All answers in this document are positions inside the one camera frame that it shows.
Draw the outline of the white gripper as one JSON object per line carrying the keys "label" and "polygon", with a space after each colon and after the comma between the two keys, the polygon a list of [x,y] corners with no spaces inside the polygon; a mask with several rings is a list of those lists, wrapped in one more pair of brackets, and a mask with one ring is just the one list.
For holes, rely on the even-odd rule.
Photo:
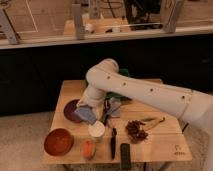
{"label": "white gripper", "polygon": [[89,106],[92,108],[92,112],[95,114],[97,119],[100,119],[103,115],[104,100],[106,97],[106,92],[99,90],[92,86],[88,86],[80,100],[77,103],[78,107]]}

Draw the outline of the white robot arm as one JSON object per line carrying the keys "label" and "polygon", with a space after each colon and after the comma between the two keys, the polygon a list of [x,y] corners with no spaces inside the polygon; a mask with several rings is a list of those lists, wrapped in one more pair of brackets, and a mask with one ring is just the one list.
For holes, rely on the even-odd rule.
{"label": "white robot arm", "polygon": [[205,131],[209,137],[203,171],[213,171],[213,95],[122,76],[114,59],[104,59],[86,73],[88,86],[78,107],[99,106],[107,92],[114,92],[169,113]]}

